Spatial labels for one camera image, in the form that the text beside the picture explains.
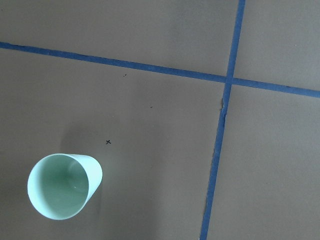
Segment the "green paper cup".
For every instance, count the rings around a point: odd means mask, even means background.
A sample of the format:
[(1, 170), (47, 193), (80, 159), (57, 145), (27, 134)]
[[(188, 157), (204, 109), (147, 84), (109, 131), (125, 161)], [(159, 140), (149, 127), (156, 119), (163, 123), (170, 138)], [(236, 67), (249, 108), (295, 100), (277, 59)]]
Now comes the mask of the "green paper cup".
[(52, 220), (77, 215), (94, 195), (103, 179), (100, 163), (82, 154), (54, 153), (32, 168), (27, 194), (33, 207)]

